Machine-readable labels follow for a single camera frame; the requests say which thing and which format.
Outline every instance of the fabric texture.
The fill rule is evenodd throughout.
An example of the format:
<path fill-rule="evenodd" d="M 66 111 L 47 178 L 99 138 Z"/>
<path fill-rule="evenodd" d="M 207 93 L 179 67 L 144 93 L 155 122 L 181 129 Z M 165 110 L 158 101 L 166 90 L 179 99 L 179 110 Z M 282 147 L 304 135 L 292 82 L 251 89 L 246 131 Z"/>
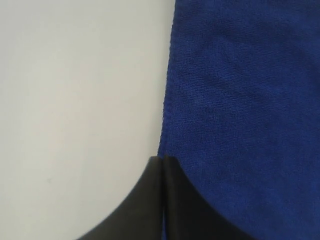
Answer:
<path fill-rule="evenodd" d="M 176 0 L 159 156 L 258 240 L 320 240 L 320 1 Z"/>

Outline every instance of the black object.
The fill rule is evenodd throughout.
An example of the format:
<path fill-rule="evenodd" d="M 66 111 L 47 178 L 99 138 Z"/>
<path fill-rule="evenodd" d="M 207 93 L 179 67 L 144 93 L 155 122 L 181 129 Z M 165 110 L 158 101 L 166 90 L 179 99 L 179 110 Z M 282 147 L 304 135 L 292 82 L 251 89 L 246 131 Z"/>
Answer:
<path fill-rule="evenodd" d="M 179 161 L 150 158 L 122 204 L 79 240 L 253 240 L 201 197 Z"/>

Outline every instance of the blue fabric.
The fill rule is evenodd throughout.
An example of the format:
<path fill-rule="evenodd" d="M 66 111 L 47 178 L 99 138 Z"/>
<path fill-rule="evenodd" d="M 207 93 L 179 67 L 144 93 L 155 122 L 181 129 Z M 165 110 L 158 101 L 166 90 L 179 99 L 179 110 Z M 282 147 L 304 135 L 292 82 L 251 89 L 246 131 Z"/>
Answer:
<path fill-rule="evenodd" d="M 259 240 L 320 240 L 320 1 L 176 0 L 159 155 Z"/>

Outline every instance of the black plastic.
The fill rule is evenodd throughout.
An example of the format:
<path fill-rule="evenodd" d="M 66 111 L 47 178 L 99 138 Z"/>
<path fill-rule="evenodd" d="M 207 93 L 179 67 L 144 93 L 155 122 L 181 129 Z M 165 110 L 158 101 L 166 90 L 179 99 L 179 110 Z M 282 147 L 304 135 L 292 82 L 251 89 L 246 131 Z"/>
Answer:
<path fill-rule="evenodd" d="M 162 160 L 150 158 L 139 181 L 121 205 L 79 240 L 161 240 Z"/>
<path fill-rule="evenodd" d="M 163 160 L 163 182 L 167 240 L 253 240 L 211 208 L 174 157 Z"/>

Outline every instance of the gray surface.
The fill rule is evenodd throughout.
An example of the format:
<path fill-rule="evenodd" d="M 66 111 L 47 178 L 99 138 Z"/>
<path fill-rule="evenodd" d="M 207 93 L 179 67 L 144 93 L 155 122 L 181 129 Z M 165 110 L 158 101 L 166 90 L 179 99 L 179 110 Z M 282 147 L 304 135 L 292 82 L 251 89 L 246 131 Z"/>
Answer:
<path fill-rule="evenodd" d="M 0 0 L 0 239 L 72 240 L 157 152 L 174 0 Z"/>

